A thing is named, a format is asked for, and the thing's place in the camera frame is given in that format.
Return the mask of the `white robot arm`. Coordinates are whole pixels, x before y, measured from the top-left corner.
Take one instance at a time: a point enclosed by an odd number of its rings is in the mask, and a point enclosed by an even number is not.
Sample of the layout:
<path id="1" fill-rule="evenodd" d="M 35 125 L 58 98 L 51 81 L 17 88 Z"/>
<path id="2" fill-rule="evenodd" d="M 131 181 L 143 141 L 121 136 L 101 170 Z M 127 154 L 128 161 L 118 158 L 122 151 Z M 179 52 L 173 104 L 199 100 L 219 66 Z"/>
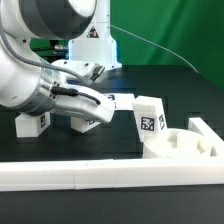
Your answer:
<path id="1" fill-rule="evenodd" d="M 21 114 L 46 112 L 108 123 L 115 105 L 86 76 L 49 63 L 30 47 L 34 38 L 71 40 L 90 24 L 97 0 L 0 0 L 0 105 Z"/>

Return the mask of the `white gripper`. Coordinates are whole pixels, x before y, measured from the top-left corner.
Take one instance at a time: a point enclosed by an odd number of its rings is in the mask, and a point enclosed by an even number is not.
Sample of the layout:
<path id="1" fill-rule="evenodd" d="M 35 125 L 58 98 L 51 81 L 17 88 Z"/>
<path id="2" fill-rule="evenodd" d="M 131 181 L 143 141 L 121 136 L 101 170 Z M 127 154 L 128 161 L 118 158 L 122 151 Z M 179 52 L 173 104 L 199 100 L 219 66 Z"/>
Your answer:
<path id="1" fill-rule="evenodd" d="M 53 113 L 101 123 L 109 123 L 114 115 L 115 103 L 91 88 L 56 84 L 50 93 L 55 102 Z"/>

